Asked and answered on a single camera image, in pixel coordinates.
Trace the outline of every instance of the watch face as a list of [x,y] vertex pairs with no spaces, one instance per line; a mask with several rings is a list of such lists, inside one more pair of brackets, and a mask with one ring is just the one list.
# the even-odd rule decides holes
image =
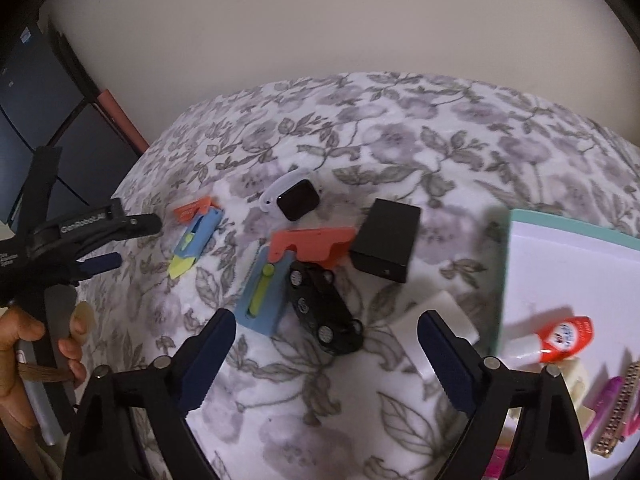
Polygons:
[[276,203],[287,220],[295,222],[318,207],[320,196],[313,184],[305,179],[287,189],[278,197]]

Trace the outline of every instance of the black box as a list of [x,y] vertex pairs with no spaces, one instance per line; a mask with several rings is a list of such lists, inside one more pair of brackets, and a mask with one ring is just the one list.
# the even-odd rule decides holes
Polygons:
[[349,249],[353,266],[406,283],[419,224],[419,207],[377,198]]

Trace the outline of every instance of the red and white glue bottle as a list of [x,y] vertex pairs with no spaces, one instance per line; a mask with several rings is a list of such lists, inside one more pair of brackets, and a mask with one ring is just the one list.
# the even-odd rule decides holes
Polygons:
[[593,325],[589,317],[568,317],[536,333],[505,342],[500,359],[509,368],[552,363],[577,354],[592,339]]

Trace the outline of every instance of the toy car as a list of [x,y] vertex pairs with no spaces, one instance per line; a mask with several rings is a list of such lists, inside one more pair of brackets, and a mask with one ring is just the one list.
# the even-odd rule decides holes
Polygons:
[[318,264],[293,262],[287,299],[322,350],[332,355],[350,354],[362,347],[364,330],[344,304],[334,281],[335,275]]

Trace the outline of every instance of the gray handle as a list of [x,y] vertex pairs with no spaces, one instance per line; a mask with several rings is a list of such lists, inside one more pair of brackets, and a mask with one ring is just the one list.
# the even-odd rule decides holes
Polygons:
[[[78,295],[70,285],[54,285],[44,292],[44,303],[47,317],[47,333],[50,339],[54,357],[58,368],[68,369],[66,358],[58,349],[58,339],[69,336],[69,320],[76,308]],[[18,341],[18,361],[37,364],[33,344],[28,341]],[[63,383],[64,391],[70,405],[76,403],[73,384],[71,381]],[[48,446],[53,446],[64,436],[65,432],[51,406],[45,385],[39,381],[24,381],[24,389],[29,397],[31,407],[36,415],[42,438]]]

